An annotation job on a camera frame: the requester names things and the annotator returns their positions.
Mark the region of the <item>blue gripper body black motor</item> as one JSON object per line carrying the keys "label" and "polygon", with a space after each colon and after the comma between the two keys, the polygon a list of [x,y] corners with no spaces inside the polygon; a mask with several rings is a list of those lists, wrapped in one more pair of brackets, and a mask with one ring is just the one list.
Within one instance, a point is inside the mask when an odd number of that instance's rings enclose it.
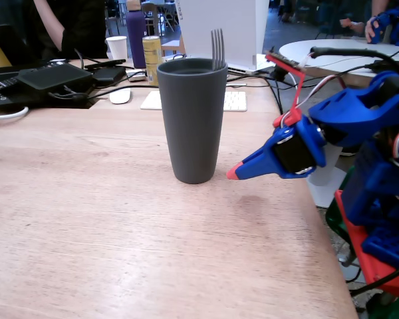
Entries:
{"label": "blue gripper body black motor", "polygon": [[327,144],[321,129],[308,117],[295,124],[274,130],[277,141],[273,152],[288,174],[298,176],[314,172],[327,164],[324,147]]}

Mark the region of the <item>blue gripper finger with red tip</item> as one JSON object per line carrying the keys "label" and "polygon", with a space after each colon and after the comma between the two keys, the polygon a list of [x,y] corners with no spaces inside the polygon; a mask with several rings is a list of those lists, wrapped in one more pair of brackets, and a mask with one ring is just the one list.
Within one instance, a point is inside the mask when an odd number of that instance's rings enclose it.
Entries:
{"label": "blue gripper finger with red tip", "polygon": [[260,148],[233,166],[226,176],[228,179],[244,180],[272,173],[280,175],[283,168],[271,151]]}
{"label": "blue gripper finger with red tip", "polygon": [[295,128],[275,128],[269,139],[251,155],[242,160],[242,165],[294,165]]}

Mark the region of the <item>background hand holding robot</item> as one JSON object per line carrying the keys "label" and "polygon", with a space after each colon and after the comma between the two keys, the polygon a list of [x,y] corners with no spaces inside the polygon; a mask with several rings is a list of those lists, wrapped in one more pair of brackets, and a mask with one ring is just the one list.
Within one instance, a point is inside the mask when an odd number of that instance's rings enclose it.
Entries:
{"label": "background hand holding robot", "polygon": [[368,43],[372,43],[376,36],[380,34],[379,27],[380,24],[377,16],[371,17],[367,21],[364,29],[364,34]]}

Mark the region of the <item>background person hand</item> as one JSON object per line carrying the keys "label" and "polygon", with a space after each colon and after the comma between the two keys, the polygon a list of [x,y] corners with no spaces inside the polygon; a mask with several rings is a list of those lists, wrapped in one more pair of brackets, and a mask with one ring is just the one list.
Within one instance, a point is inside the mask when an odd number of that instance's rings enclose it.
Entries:
{"label": "background person hand", "polygon": [[349,28],[356,34],[362,34],[364,32],[364,23],[351,21],[349,18],[341,19],[340,25],[343,28]]}

